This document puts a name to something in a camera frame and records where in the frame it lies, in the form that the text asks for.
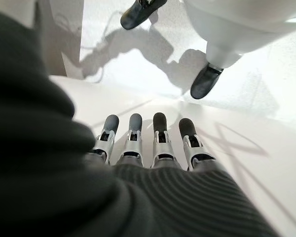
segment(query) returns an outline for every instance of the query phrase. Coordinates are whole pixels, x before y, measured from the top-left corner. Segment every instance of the white floor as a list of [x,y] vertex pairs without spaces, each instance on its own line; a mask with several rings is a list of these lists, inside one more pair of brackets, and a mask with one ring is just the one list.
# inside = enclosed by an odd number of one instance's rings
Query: white floor
[[[183,3],[168,0],[150,20],[126,31],[119,20],[133,0],[79,2],[84,4],[81,29],[74,22],[63,23],[71,24],[73,32],[82,31],[79,60],[73,59],[70,50],[71,54],[63,53],[68,76],[125,87],[130,93],[153,92],[245,112],[296,127],[296,33],[245,55],[224,71],[207,97],[193,100],[188,90],[205,65],[206,42],[190,25]],[[72,16],[64,8],[54,8],[54,16],[57,10]]]
[[[72,98],[75,120],[88,125],[95,135],[100,134],[106,116],[118,115],[112,165],[123,151],[130,116],[139,113],[143,117],[143,163],[151,166],[152,118],[156,112],[163,112],[174,154],[187,169],[178,125],[182,118],[190,118],[205,149],[224,165],[281,236],[296,237],[296,133],[291,129],[270,119],[148,93],[130,94],[101,83],[90,85],[65,77],[52,80]],[[110,99],[107,91],[113,92]]]

